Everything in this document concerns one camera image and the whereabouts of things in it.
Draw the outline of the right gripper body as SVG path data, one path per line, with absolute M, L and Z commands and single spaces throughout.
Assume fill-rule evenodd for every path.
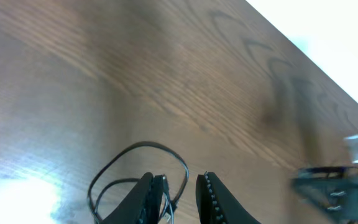
M 300 169 L 292 189 L 334 223 L 358 223 L 358 171 L 352 167 Z

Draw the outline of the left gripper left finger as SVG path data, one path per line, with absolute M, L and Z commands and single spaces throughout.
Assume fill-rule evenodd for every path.
M 101 224 L 157 224 L 163 197 L 163 176 L 145 173 Z

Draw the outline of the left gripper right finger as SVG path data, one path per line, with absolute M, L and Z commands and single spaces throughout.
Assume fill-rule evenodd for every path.
M 197 176 L 195 194 L 201 224 L 260 224 L 214 172 Z

